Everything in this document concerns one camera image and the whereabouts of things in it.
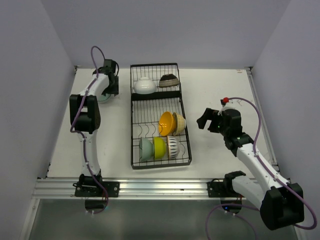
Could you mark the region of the white bowl yellow sun dots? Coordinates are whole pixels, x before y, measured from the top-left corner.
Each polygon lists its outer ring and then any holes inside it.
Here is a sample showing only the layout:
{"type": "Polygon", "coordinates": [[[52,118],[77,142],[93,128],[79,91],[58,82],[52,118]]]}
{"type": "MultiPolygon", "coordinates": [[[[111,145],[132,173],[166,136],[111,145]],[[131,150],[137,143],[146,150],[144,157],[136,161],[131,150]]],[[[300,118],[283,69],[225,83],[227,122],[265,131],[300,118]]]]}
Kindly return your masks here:
{"type": "Polygon", "coordinates": [[[186,122],[186,119],[182,115],[180,115],[176,112],[173,113],[173,118],[175,121],[175,129],[172,134],[174,136],[177,136],[185,130],[185,128],[187,126],[187,122],[186,122]]]}

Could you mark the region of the pale green celadon bowl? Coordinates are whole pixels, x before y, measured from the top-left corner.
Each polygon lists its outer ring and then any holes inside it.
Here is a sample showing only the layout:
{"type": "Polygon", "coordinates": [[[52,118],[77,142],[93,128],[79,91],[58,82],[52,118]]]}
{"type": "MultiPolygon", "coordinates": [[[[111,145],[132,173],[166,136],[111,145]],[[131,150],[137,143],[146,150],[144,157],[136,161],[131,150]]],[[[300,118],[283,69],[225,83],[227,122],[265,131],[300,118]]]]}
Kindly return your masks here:
{"type": "Polygon", "coordinates": [[[110,99],[112,95],[111,94],[106,94],[106,95],[100,95],[99,97],[97,97],[97,102],[99,104],[105,104],[107,103],[107,101],[110,99]]]}

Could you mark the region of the orange yellow bowl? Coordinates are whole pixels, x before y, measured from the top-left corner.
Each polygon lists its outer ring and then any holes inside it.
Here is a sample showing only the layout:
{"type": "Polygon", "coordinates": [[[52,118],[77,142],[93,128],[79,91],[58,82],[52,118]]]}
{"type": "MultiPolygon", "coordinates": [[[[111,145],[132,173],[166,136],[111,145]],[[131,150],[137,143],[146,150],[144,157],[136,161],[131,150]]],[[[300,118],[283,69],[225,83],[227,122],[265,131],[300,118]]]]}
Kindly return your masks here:
{"type": "Polygon", "coordinates": [[[164,112],[158,121],[158,131],[161,136],[168,136],[175,130],[176,123],[173,114],[169,111],[164,112]]]}

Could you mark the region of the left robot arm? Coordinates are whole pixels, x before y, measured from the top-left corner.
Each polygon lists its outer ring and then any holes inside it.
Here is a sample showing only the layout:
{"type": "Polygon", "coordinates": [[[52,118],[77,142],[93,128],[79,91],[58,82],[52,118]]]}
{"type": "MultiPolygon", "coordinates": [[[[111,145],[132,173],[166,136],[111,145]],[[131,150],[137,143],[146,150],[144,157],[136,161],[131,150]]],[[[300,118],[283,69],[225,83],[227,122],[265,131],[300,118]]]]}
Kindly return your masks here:
{"type": "Polygon", "coordinates": [[[69,97],[70,132],[78,134],[82,151],[81,185],[92,196],[103,193],[101,168],[98,161],[97,134],[101,125],[99,101],[119,93],[119,65],[105,59],[93,73],[90,83],[78,94],[69,97]]]}

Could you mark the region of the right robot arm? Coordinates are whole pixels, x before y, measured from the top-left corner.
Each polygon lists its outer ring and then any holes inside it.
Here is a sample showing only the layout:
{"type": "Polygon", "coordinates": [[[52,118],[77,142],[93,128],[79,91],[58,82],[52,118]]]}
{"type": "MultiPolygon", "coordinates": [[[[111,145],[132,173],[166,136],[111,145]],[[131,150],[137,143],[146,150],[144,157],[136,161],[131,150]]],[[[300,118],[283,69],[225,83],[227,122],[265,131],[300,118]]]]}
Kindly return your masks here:
{"type": "Polygon", "coordinates": [[[208,131],[221,134],[225,146],[252,173],[257,182],[242,171],[227,173],[223,180],[223,192],[227,196],[240,194],[258,210],[265,226],[270,230],[287,227],[305,219],[303,190],[297,183],[289,183],[258,150],[254,140],[243,131],[241,113],[235,109],[223,111],[206,108],[197,119],[199,129],[210,121],[208,131]]]}

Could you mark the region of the white black striped bowl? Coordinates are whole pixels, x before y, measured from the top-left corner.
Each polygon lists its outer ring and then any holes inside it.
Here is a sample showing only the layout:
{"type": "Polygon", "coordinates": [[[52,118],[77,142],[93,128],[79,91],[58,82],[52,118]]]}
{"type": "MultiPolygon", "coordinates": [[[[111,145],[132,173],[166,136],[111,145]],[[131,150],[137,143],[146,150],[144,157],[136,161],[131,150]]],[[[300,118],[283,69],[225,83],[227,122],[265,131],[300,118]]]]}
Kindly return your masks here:
{"type": "Polygon", "coordinates": [[[170,160],[175,159],[180,152],[179,142],[174,136],[167,136],[166,141],[168,147],[168,158],[170,160]]]}

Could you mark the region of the white ceramic bowl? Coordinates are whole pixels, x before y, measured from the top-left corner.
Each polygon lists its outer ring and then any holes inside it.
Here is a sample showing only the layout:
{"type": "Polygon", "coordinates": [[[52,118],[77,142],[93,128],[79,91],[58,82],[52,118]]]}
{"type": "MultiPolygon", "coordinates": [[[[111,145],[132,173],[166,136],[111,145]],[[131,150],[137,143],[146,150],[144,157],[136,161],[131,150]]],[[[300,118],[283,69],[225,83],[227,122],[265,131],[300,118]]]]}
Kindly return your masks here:
{"type": "Polygon", "coordinates": [[[149,77],[139,78],[133,87],[135,93],[140,95],[152,94],[157,90],[156,84],[149,77]]]}

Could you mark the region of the lime yellow bowl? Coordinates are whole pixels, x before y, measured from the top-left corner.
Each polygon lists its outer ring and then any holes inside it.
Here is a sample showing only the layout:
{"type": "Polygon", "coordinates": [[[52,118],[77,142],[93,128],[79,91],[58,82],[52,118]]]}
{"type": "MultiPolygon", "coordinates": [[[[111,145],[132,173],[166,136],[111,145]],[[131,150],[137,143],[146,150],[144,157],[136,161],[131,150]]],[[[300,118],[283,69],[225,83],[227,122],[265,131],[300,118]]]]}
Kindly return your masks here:
{"type": "Polygon", "coordinates": [[[154,159],[161,159],[166,154],[166,143],[160,137],[153,138],[153,146],[154,146],[154,159]]]}

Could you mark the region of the dark patterned bowl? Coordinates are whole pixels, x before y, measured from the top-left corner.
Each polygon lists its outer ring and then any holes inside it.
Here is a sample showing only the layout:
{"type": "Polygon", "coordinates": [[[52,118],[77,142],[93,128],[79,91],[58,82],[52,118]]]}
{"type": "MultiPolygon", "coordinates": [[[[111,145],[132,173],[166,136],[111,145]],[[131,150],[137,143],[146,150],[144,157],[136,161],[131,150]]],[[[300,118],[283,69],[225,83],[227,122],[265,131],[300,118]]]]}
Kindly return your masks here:
{"type": "Polygon", "coordinates": [[[165,74],[163,75],[158,83],[159,88],[168,88],[178,86],[180,84],[180,80],[174,74],[165,74]]]}

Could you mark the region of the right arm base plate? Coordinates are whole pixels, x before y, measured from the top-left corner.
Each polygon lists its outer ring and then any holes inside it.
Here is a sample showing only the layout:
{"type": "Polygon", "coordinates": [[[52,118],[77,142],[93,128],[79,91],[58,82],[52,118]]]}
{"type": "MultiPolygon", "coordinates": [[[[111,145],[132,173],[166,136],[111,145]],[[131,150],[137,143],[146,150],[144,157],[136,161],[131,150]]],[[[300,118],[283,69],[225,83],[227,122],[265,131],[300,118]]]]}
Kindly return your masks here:
{"type": "Polygon", "coordinates": [[[238,198],[239,194],[226,189],[223,181],[213,178],[206,183],[209,198],[238,198]]]}

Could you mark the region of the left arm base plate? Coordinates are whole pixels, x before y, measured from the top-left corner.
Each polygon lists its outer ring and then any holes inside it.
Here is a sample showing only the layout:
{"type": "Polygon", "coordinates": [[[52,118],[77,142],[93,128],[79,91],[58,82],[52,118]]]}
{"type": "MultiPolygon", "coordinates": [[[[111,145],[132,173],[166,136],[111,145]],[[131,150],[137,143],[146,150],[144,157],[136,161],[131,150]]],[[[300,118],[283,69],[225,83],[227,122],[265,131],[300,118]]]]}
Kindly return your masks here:
{"type": "MultiPolygon", "coordinates": [[[[119,196],[119,191],[120,191],[119,182],[103,181],[100,184],[106,190],[109,198],[117,198],[119,196]]],[[[72,186],[75,187],[74,195],[76,197],[99,198],[99,197],[106,196],[103,189],[96,182],[85,183],[85,184],[80,184],[79,182],[77,182],[77,183],[74,183],[72,186]]]]}

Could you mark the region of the aluminium mounting rail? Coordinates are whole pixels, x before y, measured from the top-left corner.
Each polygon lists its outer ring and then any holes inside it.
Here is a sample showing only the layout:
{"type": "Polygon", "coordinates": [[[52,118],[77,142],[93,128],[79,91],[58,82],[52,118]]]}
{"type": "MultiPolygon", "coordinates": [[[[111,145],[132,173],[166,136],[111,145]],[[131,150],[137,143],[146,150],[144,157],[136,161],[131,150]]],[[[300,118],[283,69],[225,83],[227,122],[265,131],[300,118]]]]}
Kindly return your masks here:
{"type": "MultiPolygon", "coordinates": [[[[76,178],[38,179],[31,197],[33,199],[76,199],[76,178]]],[[[111,178],[118,195],[114,200],[207,200],[209,178],[111,178]]]]}

